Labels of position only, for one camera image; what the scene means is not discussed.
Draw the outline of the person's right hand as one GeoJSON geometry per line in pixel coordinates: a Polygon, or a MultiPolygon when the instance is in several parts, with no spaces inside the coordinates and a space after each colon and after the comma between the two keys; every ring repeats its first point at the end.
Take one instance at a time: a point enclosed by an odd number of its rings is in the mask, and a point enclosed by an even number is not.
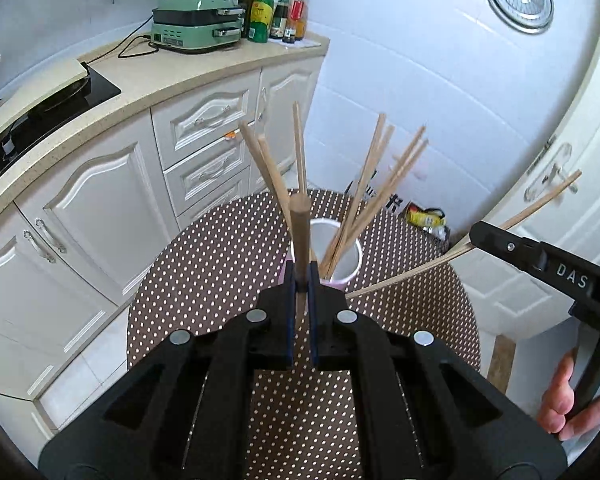
{"type": "Polygon", "coordinates": [[[567,441],[600,426],[600,396],[585,410],[568,418],[574,405],[574,391],[570,378],[574,371],[576,350],[568,351],[558,363],[550,386],[542,396],[536,421],[549,434],[567,441]]]}

